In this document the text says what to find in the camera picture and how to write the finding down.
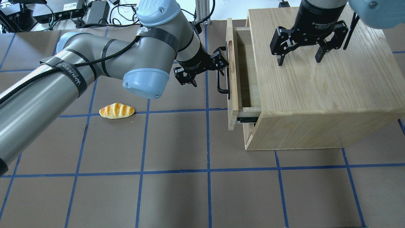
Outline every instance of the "open drawer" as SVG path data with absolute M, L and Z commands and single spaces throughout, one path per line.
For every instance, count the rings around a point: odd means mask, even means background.
M 226 45 L 229 61 L 228 128 L 236 123 L 256 123 L 261 114 L 261 101 L 249 27 L 234 27 L 228 19 Z

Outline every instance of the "wooden cabinet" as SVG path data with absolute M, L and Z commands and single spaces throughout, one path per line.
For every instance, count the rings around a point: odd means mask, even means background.
M 245 122 L 246 150 L 345 147 L 405 116 L 405 79 L 383 32 L 362 22 L 346 51 L 316 63 L 318 46 L 300 47 L 279 67 L 270 41 L 297 11 L 252 9 L 241 28 L 228 19 L 229 130 Z

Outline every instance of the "sticker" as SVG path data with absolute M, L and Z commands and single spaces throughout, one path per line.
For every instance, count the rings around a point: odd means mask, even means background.
M 72 10 L 72 9 L 77 9 L 77 2 L 68 3 L 68 4 L 63 5 L 63 11 Z

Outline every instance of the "drawer handle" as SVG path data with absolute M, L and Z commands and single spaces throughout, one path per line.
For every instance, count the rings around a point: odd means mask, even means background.
M 226 58 L 228 58 L 228 48 L 227 46 L 225 47 L 219 47 L 221 50 L 225 51 L 226 53 Z M 228 89 L 222 89 L 220 85 L 220 72 L 223 76 L 226 77 L 226 83 L 227 83 L 227 88 Z M 219 93 L 222 94 L 228 94 L 228 100 L 230 99 L 230 91 L 229 91 L 229 67 L 226 67 L 226 75 L 222 70 L 217 70 L 217 90 Z

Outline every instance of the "toy croissant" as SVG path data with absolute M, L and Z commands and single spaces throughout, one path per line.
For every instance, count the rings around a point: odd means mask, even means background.
M 135 109 L 128 105 L 123 105 L 121 103 L 114 103 L 100 109 L 99 113 L 104 118 L 119 119 L 130 117 L 135 113 Z

